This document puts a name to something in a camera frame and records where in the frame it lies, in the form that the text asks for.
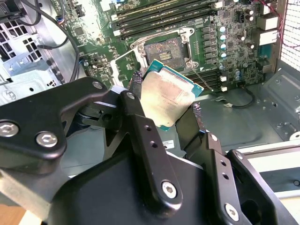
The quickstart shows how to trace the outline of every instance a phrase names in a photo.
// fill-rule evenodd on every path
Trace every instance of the green circuit board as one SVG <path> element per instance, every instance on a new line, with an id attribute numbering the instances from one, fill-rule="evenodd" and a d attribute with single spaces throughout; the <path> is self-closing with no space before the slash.
<path id="1" fill-rule="evenodd" d="M 58 0 L 52 0 L 61 12 Z M 233 0 L 63 0 L 64 28 L 87 76 L 127 87 L 132 74 L 162 61 L 203 87 L 260 83 L 268 56 L 251 40 L 258 6 Z M 254 11 L 247 21 L 246 10 Z M 219 76 L 227 76 L 221 84 Z"/>

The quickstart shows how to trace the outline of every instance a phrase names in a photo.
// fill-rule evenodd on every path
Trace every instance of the red wire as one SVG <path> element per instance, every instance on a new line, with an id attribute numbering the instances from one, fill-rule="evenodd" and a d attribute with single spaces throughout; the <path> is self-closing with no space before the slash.
<path id="1" fill-rule="evenodd" d="M 268 7 L 273 13 L 275 13 L 279 17 L 280 23 L 279 23 L 279 28 L 278 28 L 278 36 L 279 36 L 280 42 L 286 47 L 290 47 L 290 48 L 300 47 L 300 45 L 291 46 L 291 45 L 287 45 L 286 43 L 284 43 L 284 38 L 283 38 L 283 35 L 284 35 L 284 21 L 283 21 L 283 18 L 281 16 L 281 14 L 279 14 L 272 6 L 269 6 L 268 4 L 266 4 L 263 0 L 255 0 L 255 1 L 258 1 L 258 2 L 262 3 L 264 6 Z"/>

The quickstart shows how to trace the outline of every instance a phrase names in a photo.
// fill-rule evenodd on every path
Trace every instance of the screw hole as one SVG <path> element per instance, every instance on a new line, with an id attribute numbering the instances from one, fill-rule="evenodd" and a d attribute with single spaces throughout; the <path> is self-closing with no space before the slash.
<path id="1" fill-rule="evenodd" d="M 158 145 L 157 145 L 155 142 L 150 142 L 150 144 L 151 144 L 151 146 L 152 146 L 153 148 L 157 148 L 157 147 L 158 147 Z"/>
<path id="2" fill-rule="evenodd" d="M 223 160 L 221 160 L 221 164 L 222 164 L 223 166 L 226 166 L 226 163 L 225 163 Z"/>
<path id="3" fill-rule="evenodd" d="M 226 173 L 223 172 L 222 175 L 223 175 L 223 177 L 224 177 L 226 180 L 229 180 L 229 177 L 227 176 Z"/>
<path id="4" fill-rule="evenodd" d="M 152 130 L 151 126 L 148 126 L 148 125 L 145 126 L 145 129 L 148 130 L 148 131 Z"/>

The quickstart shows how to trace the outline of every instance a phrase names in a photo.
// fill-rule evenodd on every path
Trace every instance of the memory slot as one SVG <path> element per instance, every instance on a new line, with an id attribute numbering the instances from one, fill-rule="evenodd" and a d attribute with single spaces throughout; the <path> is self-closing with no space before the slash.
<path id="1" fill-rule="evenodd" d="M 167 20 L 155 22 L 152 24 L 146 24 L 145 26 L 139 26 L 136 29 L 131 29 L 131 30 L 123 29 L 120 31 L 121 32 L 120 38 L 125 40 L 126 38 L 135 37 L 137 35 L 141 36 L 145 33 L 148 34 L 150 31 L 153 30 L 157 32 L 166 31 L 169 29 L 173 29 L 177 26 L 180 26 L 181 23 L 191 21 L 201 16 L 213 15 L 214 12 L 215 11 L 212 9 L 198 10 L 196 12 L 192 12 L 189 14 L 179 15 L 177 17 L 171 17 Z"/>
<path id="2" fill-rule="evenodd" d="M 139 12 L 139 13 L 131 13 L 130 15 L 124 15 L 118 17 L 116 21 L 117 24 L 127 23 L 132 20 L 141 19 L 146 16 L 151 16 L 159 13 L 164 13 L 167 10 L 177 9 L 180 7 L 185 7 L 187 5 L 191 6 L 193 4 L 198 4 L 205 0 L 188 0 L 188 1 L 177 1 L 177 2 L 170 2 L 168 4 L 163 4 L 161 6 L 155 6 L 153 9 L 147 9 L 147 11 Z"/>
<path id="3" fill-rule="evenodd" d="M 141 19 L 136 19 L 136 20 L 130 21 L 128 23 L 117 24 L 117 27 L 125 28 L 125 29 L 132 29 L 136 26 L 142 26 L 142 25 L 145 25 L 148 23 L 155 23 L 155 22 L 158 22 L 161 20 L 168 19 L 173 16 L 179 16 L 181 14 L 192 13 L 199 9 L 207 8 L 207 7 L 209 7 L 209 5 L 210 5 L 210 3 L 209 4 L 193 3 L 193 7 L 190 7 L 190 5 L 189 5 L 189 6 L 185 6 L 184 8 L 177 8 L 177 9 L 170 10 L 167 12 L 164 11 L 163 13 L 160 13 L 156 16 L 143 17 Z"/>
<path id="4" fill-rule="evenodd" d="M 158 1 L 154 1 L 154 2 L 150 2 L 148 4 L 144 4 L 141 6 L 137 6 L 135 8 L 131 8 L 131 9 L 127 9 L 121 12 L 118 12 L 117 15 L 124 15 L 124 14 L 128 14 L 131 12 L 135 12 L 138 10 L 143 10 L 143 9 L 150 9 L 152 6 L 158 5 L 158 4 L 164 4 L 164 3 L 168 3 L 168 2 L 178 2 L 180 0 L 158 0 Z"/>

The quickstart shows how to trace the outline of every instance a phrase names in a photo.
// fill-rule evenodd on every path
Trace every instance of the black cable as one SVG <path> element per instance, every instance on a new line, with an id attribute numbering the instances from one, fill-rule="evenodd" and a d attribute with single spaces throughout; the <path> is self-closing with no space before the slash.
<path id="1" fill-rule="evenodd" d="M 62 47 L 63 45 L 65 45 L 65 44 L 68 42 L 68 40 L 69 40 L 69 38 L 66 37 L 66 39 L 63 41 L 63 43 L 61 43 L 61 44 L 58 45 L 58 46 L 54 46 L 54 47 L 48 46 L 48 45 L 38 45 L 37 47 L 38 47 L 38 48 L 42 48 L 42 49 L 52 50 L 52 49 L 55 49 L 55 48 L 60 48 L 60 47 Z"/>
<path id="2" fill-rule="evenodd" d="M 217 101 L 217 102 L 223 101 L 224 106 L 226 106 L 226 107 L 233 108 L 233 109 L 245 109 L 245 108 L 248 108 L 249 106 L 253 105 L 253 103 L 255 102 L 255 95 L 244 86 L 241 86 L 240 88 L 252 97 L 251 101 L 249 103 L 247 103 L 246 105 L 233 105 L 230 102 L 228 102 L 224 96 L 220 96 L 217 93 L 212 93 L 212 95 L 216 97 L 215 101 Z"/>
<path id="3" fill-rule="evenodd" d="M 45 13 L 43 10 L 39 9 L 38 7 L 32 5 L 31 3 L 29 3 L 27 0 L 20 0 L 22 3 L 24 3 L 26 6 L 32 8 L 33 10 L 37 11 L 38 13 L 40 13 L 42 16 L 46 17 L 48 20 L 50 20 L 51 22 L 53 22 L 54 24 L 56 24 L 56 26 L 67 36 L 67 38 L 70 40 L 75 54 L 76 54 L 76 58 L 75 58 L 75 63 L 74 63 L 74 68 L 73 68 L 73 72 L 71 75 L 71 79 L 70 82 L 74 81 L 76 79 L 76 75 L 77 75 L 77 70 L 79 68 L 79 49 L 78 46 L 76 44 L 76 42 L 72 39 L 72 36 L 65 30 L 63 29 L 62 26 L 60 26 L 59 24 L 57 24 L 57 22 L 51 17 L 49 16 L 47 13 Z"/>
<path id="4" fill-rule="evenodd" d="M 245 108 L 248 108 L 249 106 L 253 105 L 254 102 L 255 102 L 255 95 L 250 91 L 248 90 L 246 87 L 241 87 L 248 95 L 250 95 L 252 97 L 252 100 L 246 104 L 246 105 L 232 105 L 231 108 L 234 108 L 234 109 L 245 109 Z"/>
<path id="5" fill-rule="evenodd" d="M 38 2 L 38 0 L 35 0 L 34 3 L 36 4 L 36 7 L 37 7 L 37 8 L 40 8 L 40 7 L 39 7 L 39 2 Z M 37 12 L 37 17 L 36 17 L 36 20 L 35 20 L 34 23 L 26 23 L 26 22 L 24 22 L 24 21 L 22 21 L 22 20 L 18 20 L 18 23 L 19 23 L 19 24 L 22 24 L 22 25 L 25 25 L 25 26 L 32 27 L 32 26 L 37 25 L 37 24 L 41 21 L 41 18 L 42 18 L 42 15 L 41 15 L 40 13 Z"/>

